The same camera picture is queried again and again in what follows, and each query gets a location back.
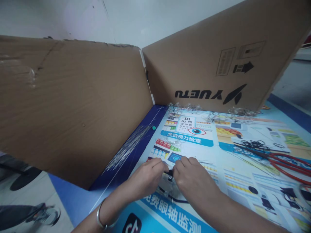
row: yuetu logo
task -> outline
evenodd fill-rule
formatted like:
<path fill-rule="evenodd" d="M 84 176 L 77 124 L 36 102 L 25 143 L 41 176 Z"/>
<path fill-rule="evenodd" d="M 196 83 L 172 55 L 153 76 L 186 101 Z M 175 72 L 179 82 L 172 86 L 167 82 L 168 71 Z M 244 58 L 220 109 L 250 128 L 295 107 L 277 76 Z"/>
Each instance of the yuetu logo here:
<path fill-rule="evenodd" d="M 234 98 L 234 102 L 235 104 L 238 104 L 238 102 L 240 101 L 240 99 L 242 98 L 242 89 L 246 86 L 247 84 L 244 84 L 240 87 L 238 87 L 237 89 L 233 90 L 232 92 L 230 92 L 223 104 L 228 103 L 230 100 L 232 100 Z M 222 99 L 222 90 L 218 90 L 216 94 L 214 94 L 211 99 Z M 209 99 L 210 96 L 212 95 L 212 91 L 210 90 L 205 90 L 205 91 L 191 91 L 190 96 L 189 96 L 189 91 L 185 91 L 185 94 L 183 94 L 182 91 L 176 91 L 175 92 L 175 98 L 195 98 L 195 99 Z"/>

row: sneaker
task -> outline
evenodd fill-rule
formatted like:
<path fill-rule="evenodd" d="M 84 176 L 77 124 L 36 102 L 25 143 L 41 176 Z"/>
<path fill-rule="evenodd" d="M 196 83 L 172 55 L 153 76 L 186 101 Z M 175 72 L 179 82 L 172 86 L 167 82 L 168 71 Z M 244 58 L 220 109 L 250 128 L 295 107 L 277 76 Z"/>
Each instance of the sneaker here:
<path fill-rule="evenodd" d="M 35 216 L 34 220 L 42 223 L 43 225 L 54 225 L 60 217 L 60 212 L 54 208 L 46 208 L 39 211 Z"/>

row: white wall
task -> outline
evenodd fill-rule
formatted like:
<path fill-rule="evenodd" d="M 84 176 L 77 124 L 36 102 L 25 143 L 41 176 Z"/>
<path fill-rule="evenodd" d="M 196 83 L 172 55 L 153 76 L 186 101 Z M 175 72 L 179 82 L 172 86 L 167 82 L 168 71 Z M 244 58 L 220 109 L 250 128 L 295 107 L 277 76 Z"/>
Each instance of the white wall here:
<path fill-rule="evenodd" d="M 145 47 L 242 0 L 1 0 L 0 34 Z"/>
<path fill-rule="evenodd" d="M 117 43 L 143 48 L 242 0 L 104 0 Z"/>
<path fill-rule="evenodd" d="M 0 35 L 61 39 L 37 7 L 22 0 L 0 1 Z"/>
<path fill-rule="evenodd" d="M 293 60 L 272 93 L 311 111 L 311 49 L 298 51 L 296 58 L 310 61 Z"/>

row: hand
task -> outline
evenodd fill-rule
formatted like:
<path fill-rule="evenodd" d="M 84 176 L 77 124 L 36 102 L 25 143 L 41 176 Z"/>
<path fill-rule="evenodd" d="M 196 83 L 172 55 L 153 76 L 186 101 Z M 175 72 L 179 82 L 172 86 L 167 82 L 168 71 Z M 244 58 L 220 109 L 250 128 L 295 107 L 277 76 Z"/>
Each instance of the hand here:
<path fill-rule="evenodd" d="M 155 192 L 163 172 L 168 166 L 160 158 L 143 163 L 121 186 L 124 194 L 133 202 Z"/>
<path fill-rule="evenodd" d="M 200 203 L 213 202 L 223 195 L 196 158 L 182 157 L 181 160 L 177 160 L 173 167 L 173 176 L 179 190 L 194 209 L 199 207 Z"/>

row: cardboard panel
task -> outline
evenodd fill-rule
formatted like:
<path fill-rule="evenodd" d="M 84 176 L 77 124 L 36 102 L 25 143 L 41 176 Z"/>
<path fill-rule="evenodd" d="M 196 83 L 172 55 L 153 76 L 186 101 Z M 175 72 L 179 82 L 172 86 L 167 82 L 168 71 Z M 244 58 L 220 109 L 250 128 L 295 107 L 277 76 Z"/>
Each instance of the cardboard panel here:
<path fill-rule="evenodd" d="M 152 107 L 134 46 L 0 37 L 0 150 L 88 189 Z"/>
<path fill-rule="evenodd" d="M 258 110 L 311 30 L 309 0 L 247 0 L 145 48 L 156 104 Z"/>

